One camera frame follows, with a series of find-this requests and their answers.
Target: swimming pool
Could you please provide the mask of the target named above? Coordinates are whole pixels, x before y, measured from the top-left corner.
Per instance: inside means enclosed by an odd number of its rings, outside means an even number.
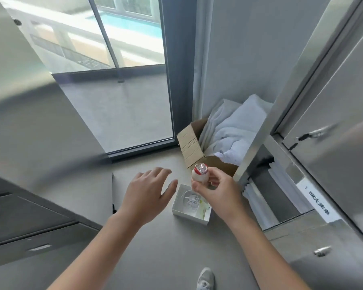
[[[160,24],[110,14],[107,12],[100,12],[100,16],[104,24],[118,27],[120,29],[129,29],[151,37],[162,38]],[[89,17],[88,19],[96,20],[94,16]]]

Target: foil bottle lid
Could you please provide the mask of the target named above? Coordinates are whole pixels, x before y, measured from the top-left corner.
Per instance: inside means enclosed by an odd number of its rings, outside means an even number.
[[[198,163],[195,165],[194,171],[198,175],[204,175],[208,173],[208,168],[204,163]]]

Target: forearm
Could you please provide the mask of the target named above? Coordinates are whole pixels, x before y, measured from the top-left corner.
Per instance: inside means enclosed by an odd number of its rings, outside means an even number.
[[[240,243],[261,290],[309,290],[246,213],[228,225]]]
[[[128,215],[114,214],[48,290],[101,289],[139,229]]]

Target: small white bottle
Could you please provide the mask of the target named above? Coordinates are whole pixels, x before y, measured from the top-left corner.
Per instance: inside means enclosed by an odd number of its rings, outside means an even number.
[[[208,168],[204,163],[198,163],[191,172],[192,180],[206,185],[210,177]]]

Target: shoe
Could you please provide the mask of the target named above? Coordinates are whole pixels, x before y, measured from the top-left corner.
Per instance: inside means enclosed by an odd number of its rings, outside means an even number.
[[[196,290],[213,290],[215,286],[214,273],[210,268],[204,268],[199,275]]]

